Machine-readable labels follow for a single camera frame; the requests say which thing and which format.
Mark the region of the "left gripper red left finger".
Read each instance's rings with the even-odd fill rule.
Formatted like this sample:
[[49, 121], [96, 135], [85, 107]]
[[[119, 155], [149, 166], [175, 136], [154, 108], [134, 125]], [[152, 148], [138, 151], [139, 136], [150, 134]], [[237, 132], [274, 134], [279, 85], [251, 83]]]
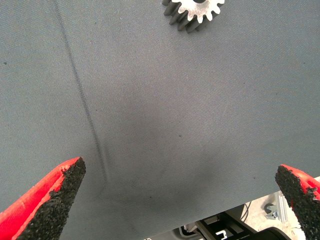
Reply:
[[86, 173], [81, 157], [52, 169], [0, 214], [2, 240], [58, 240]]

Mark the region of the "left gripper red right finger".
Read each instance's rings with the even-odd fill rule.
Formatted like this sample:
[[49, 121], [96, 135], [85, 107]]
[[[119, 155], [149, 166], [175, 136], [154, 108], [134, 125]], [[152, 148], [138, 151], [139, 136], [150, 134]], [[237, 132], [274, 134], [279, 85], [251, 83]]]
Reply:
[[307, 240], [320, 238], [320, 182], [302, 170], [281, 164], [275, 181]]

